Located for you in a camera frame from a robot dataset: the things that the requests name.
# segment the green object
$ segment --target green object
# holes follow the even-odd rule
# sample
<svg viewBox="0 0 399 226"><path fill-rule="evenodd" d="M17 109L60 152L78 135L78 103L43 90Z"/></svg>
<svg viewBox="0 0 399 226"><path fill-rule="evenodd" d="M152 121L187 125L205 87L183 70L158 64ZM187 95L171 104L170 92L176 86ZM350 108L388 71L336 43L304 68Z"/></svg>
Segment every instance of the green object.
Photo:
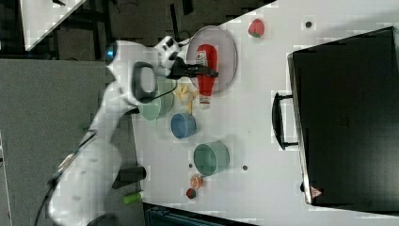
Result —
<svg viewBox="0 0 399 226"><path fill-rule="evenodd" d="M203 176L211 176L225 170L229 163L229 152L220 141L200 144L194 151L194 164Z"/></svg>
<svg viewBox="0 0 399 226"><path fill-rule="evenodd" d="M133 202L140 201L141 198L142 198L142 192L137 192L137 193L126 195L125 197L123 197L123 202L125 204L130 204Z"/></svg>
<svg viewBox="0 0 399 226"><path fill-rule="evenodd" d="M161 95L173 89L172 82L165 78L157 79L158 90L156 95ZM162 97L156 98L146 105L140 105L138 109L144 119L154 121L162 116L165 116L173 106L173 93L166 94Z"/></svg>

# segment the green bowl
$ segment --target green bowl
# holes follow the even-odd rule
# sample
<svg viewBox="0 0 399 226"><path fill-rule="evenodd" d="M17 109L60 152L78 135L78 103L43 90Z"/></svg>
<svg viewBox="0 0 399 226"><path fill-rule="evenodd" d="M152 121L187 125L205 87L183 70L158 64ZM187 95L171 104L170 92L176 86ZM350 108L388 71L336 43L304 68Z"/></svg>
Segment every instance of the green bowl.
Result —
<svg viewBox="0 0 399 226"><path fill-rule="evenodd" d="M161 95L173 89L173 85L170 80L158 79L157 84L157 95ZM154 121L165 116L170 111L173 106L173 100L173 93L169 93L160 98L156 98L146 105L140 105L138 109L140 110L140 113L144 119L148 121Z"/></svg>
<svg viewBox="0 0 399 226"><path fill-rule="evenodd" d="M229 152L222 142L200 144L194 151L194 164L202 176L225 170L229 163Z"/></svg>

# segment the ketchup bottle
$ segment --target ketchup bottle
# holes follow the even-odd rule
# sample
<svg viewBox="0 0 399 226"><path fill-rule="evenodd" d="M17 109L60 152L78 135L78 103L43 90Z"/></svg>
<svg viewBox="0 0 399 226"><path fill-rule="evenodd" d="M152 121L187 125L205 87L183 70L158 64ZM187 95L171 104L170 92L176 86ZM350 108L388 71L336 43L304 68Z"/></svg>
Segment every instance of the ketchup bottle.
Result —
<svg viewBox="0 0 399 226"><path fill-rule="evenodd" d="M197 49L197 63L207 66L217 72L217 50L213 45L202 44ZM199 74L199 104L203 108L208 108L211 103L212 89L214 88L215 78Z"/></svg>

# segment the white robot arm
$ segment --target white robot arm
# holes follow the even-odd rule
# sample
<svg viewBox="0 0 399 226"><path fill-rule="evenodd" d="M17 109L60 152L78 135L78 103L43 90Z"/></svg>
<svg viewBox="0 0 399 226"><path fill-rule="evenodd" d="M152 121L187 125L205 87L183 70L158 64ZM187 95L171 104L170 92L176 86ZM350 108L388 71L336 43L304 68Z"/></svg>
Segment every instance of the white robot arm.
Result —
<svg viewBox="0 0 399 226"><path fill-rule="evenodd" d="M110 143L120 117L157 97L157 76L217 76L201 65L185 65L177 57L181 47L172 37L165 37L155 47L119 40L107 48L106 68L115 81L106 88L81 145L64 160L51 180L53 195L48 213L55 223L118 225L115 218L104 217L104 199L122 162L120 152Z"/></svg>

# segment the small toy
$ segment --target small toy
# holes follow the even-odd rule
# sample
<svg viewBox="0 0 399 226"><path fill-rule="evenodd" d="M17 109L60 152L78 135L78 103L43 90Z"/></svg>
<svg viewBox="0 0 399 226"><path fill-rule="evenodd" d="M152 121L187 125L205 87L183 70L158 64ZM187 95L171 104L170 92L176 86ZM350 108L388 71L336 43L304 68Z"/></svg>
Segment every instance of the small toy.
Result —
<svg viewBox="0 0 399 226"><path fill-rule="evenodd" d="M193 113L193 100L198 96L198 92L190 92L188 85L179 84L173 94L187 106L188 113Z"/></svg>
<svg viewBox="0 0 399 226"><path fill-rule="evenodd" d="M248 30L249 35L260 38L264 33L264 24L261 20L256 19L252 22Z"/></svg>

